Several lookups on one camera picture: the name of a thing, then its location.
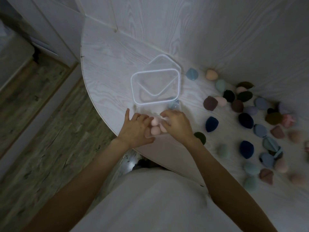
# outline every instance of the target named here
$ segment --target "white wooden table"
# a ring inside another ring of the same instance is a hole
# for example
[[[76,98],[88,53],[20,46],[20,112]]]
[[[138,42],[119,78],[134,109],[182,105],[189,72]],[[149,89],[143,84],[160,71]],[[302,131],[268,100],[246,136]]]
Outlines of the white wooden table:
[[[131,117],[134,113],[131,76],[158,54],[162,52],[114,32],[96,20],[86,18],[82,37],[83,78],[96,110],[115,134],[118,134],[122,127],[126,108],[130,108]],[[258,160],[259,154],[266,152],[262,146],[262,138],[238,123],[238,114],[231,110],[230,104],[217,107],[213,112],[205,110],[203,101],[207,96],[222,94],[215,89],[214,82],[205,79],[205,72],[186,60],[174,60],[182,67],[179,101],[193,131],[206,135],[205,146],[216,159],[220,144],[228,144],[230,158],[218,160],[242,184],[246,178],[242,169],[246,160],[238,151],[239,144],[247,140],[254,145],[255,152],[249,161],[262,168]],[[199,72],[195,81],[187,79],[184,75],[190,67]],[[231,85],[228,85],[228,88],[235,89]],[[245,105],[253,105],[253,99]],[[270,129],[273,126],[264,121],[265,114],[266,111],[259,111],[253,119],[256,124]],[[214,132],[207,133],[205,122],[210,116],[218,119],[219,126]],[[308,127],[308,123],[301,120],[300,126]],[[303,143],[293,144],[287,137],[277,142],[283,148],[284,157],[291,168],[290,173],[302,172],[309,178],[309,165],[305,160]],[[137,151],[150,160],[205,185],[188,151],[171,136],[158,136],[153,144],[137,148]],[[258,179],[258,188],[251,195],[279,231],[309,231],[308,185],[304,188],[296,187],[289,182],[287,174],[275,172],[273,186]]]

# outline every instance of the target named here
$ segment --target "left hand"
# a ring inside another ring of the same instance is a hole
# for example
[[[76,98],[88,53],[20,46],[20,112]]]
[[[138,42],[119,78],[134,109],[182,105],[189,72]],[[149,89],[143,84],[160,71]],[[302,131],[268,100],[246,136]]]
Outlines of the left hand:
[[[145,114],[135,113],[132,119],[129,119],[129,108],[126,110],[125,122],[117,137],[118,140],[125,143],[128,149],[137,148],[146,144],[153,143],[155,138],[146,138],[145,129],[149,128],[153,117]]]

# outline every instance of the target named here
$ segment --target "laminate floor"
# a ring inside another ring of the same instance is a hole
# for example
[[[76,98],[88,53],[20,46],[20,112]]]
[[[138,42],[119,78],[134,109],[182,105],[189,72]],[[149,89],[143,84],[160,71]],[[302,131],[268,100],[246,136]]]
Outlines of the laminate floor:
[[[44,54],[0,92],[0,158],[67,77],[68,66]]]
[[[116,136],[107,127],[80,80],[21,153],[0,184],[0,231],[20,230],[61,187]],[[114,167],[91,208],[141,158],[128,151]]]

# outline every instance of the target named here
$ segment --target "plastic container lid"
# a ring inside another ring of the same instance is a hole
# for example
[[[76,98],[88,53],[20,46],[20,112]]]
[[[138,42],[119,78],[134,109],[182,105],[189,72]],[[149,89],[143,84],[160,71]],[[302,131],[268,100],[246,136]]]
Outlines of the plastic container lid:
[[[164,54],[155,57],[142,71],[132,75],[134,102],[149,105],[172,102],[180,94],[180,66]]]

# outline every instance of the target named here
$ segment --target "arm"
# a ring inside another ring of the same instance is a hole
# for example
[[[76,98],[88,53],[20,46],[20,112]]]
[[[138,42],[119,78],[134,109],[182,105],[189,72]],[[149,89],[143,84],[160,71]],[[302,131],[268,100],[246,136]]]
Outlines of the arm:
[[[162,121],[168,133],[190,152],[214,203],[244,232],[275,232],[275,227],[254,199],[193,135],[185,114],[166,110],[160,115],[170,120],[170,124]]]
[[[155,140],[147,139],[144,135],[152,119],[153,117],[135,113],[129,120],[129,109],[127,109],[118,137],[56,193],[23,231],[70,231],[82,219],[109,172],[123,154],[131,148]]]

